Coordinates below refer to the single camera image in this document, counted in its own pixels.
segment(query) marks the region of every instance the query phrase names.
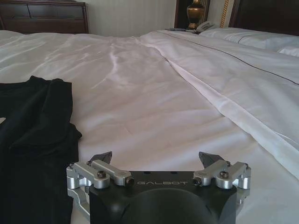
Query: bolt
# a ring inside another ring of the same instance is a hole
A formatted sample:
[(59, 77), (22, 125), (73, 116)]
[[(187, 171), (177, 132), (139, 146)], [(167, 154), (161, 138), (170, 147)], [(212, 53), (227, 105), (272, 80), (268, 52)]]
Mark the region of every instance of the bolt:
[(195, 178), (193, 179), (193, 184), (194, 184), (195, 186), (201, 186), (201, 184), (202, 184), (201, 179), (200, 179), (199, 177), (195, 177)]
[(220, 176), (221, 176), (223, 179), (227, 179), (227, 178), (228, 178), (228, 172), (221, 171), (221, 172), (220, 172)]
[(106, 173), (104, 171), (99, 171), (98, 173), (98, 178), (105, 178), (106, 177)]
[(126, 186), (132, 186), (134, 184), (134, 178), (133, 177), (128, 177), (126, 179)]

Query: black shirt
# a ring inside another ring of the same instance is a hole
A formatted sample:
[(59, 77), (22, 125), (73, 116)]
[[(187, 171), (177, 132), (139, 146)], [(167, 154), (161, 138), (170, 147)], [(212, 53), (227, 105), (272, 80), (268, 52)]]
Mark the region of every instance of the black shirt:
[(70, 223), (65, 169), (78, 161), (82, 136), (71, 113), (71, 83), (31, 77), (0, 84), (2, 223)]

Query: brass lamp base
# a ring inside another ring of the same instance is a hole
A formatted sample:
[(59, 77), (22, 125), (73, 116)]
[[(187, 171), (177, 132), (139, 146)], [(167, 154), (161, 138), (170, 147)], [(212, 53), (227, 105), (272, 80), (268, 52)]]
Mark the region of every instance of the brass lamp base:
[(200, 3), (200, 0), (193, 0), (193, 3), (187, 8), (187, 15), (189, 19), (188, 29), (196, 29), (198, 23), (205, 12), (205, 8)]

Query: metal clamp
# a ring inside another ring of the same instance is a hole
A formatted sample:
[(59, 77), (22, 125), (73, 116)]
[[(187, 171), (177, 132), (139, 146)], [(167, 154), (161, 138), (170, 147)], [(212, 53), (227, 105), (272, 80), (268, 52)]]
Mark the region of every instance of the metal clamp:
[(86, 194), (89, 186), (97, 189), (109, 187), (110, 178), (119, 186), (128, 186), (134, 183), (134, 179), (129, 171), (119, 170), (101, 160), (70, 164), (66, 169), (68, 196), (74, 198), (75, 205), (80, 212), (90, 221), (90, 207)]
[(237, 187), (237, 211), (243, 207), (244, 199), (250, 194), (251, 168), (247, 163), (237, 162), (233, 166), (225, 160), (218, 160), (204, 170), (195, 171), (193, 182), (197, 186), (210, 185), (211, 179), (215, 178), (217, 187), (231, 189)]

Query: dark wooden headboard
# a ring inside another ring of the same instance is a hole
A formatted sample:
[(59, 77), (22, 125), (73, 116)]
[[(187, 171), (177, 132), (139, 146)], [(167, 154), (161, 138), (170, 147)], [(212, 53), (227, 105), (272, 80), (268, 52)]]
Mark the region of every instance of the dark wooden headboard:
[(229, 26), (299, 35), (299, 0), (235, 0)]

